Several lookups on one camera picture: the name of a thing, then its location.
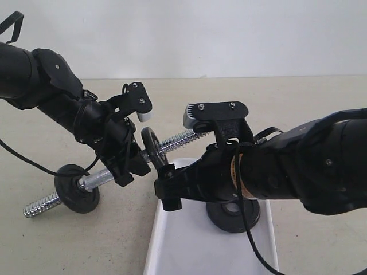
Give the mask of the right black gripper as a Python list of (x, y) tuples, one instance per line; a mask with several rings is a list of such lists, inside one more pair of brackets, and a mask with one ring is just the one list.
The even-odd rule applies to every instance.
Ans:
[(227, 143), (223, 148), (209, 146), (188, 166), (162, 166), (154, 189), (164, 211), (171, 212), (182, 209), (181, 199), (224, 203), (234, 200), (235, 194), (245, 199), (275, 199), (274, 179), (275, 157), (269, 149), (259, 144)]

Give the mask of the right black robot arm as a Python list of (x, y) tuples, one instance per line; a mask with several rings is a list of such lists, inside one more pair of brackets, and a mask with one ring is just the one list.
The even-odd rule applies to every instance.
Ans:
[(349, 109), (283, 132), (254, 135), (247, 111), (200, 115), (193, 129), (214, 133), (197, 161), (158, 170), (155, 194), (167, 211), (182, 199), (297, 199), (306, 210), (337, 215), (366, 207), (366, 109)]

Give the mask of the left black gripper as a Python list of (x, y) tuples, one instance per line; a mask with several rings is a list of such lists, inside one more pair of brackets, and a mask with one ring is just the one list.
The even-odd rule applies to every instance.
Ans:
[(119, 186), (125, 187), (134, 178), (151, 172), (134, 142), (134, 123), (126, 117), (113, 119), (114, 111), (106, 101), (82, 91), (73, 95), (66, 91), (45, 91), (37, 108), (73, 134), (76, 141), (90, 146)]

